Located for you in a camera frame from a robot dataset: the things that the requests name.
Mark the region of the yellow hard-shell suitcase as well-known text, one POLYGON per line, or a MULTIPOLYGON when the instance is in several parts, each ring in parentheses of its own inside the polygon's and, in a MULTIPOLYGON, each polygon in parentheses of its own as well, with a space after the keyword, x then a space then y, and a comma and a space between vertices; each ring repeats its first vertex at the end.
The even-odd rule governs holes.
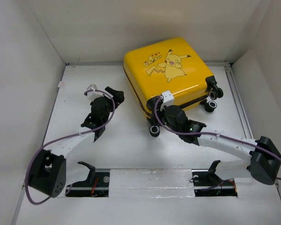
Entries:
POLYGON ((123 69, 153 137, 160 134, 154 106, 163 92, 169 90, 174 105, 184 111, 202 105, 208 113, 224 95, 212 71, 181 37, 126 53, 123 69))

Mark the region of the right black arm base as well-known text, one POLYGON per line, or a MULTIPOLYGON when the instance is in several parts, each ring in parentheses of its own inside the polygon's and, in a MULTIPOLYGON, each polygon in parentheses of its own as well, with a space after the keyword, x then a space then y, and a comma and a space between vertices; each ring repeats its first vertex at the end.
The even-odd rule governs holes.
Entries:
POLYGON ((195 197, 237 197, 234 180, 222 180, 215 174, 220 160, 214 161, 208 169, 192 170, 189 182, 193 184, 195 197))

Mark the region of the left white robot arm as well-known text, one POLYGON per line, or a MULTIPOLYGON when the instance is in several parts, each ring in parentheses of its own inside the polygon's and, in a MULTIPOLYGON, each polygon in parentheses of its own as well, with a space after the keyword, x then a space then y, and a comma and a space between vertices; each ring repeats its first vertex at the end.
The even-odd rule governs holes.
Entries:
POLYGON ((93 84, 87 88, 84 95, 89 99, 91 108, 77 132, 44 144, 29 163, 24 190, 33 205, 42 202, 32 200, 29 188, 47 195, 45 199, 47 201, 59 196, 69 185, 81 182, 85 186, 90 186, 95 181, 94 166, 80 160, 78 161, 80 168, 71 169, 68 166, 68 159, 78 156, 101 137, 125 97, 123 91, 109 86, 104 90, 98 90, 93 84))

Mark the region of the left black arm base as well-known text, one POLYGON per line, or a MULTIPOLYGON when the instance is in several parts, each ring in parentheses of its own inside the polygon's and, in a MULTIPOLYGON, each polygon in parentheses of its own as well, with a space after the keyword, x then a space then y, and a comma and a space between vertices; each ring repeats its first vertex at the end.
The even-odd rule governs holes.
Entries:
POLYGON ((70 183, 66 190, 66 197, 108 197, 110 183, 110 169, 96 169, 93 165, 83 161, 78 162, 82 175, 78 181, 70 183))

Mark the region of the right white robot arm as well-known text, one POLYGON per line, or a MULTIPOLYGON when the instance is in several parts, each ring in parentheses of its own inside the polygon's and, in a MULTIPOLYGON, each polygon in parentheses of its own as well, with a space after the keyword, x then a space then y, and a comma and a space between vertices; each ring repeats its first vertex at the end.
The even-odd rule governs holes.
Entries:
POLYGON ((186 143, 216 149, 239 158, 238 161, 216 160, 210 166, 207 179, 217 185, 223 180, 252 177, 256 181, 273 185, 281 166, 281 154, 268 137, 258 140, 232 137, 223 131, 187 118, 177 105, 161 112, 154 111, 157 121, 186 143))

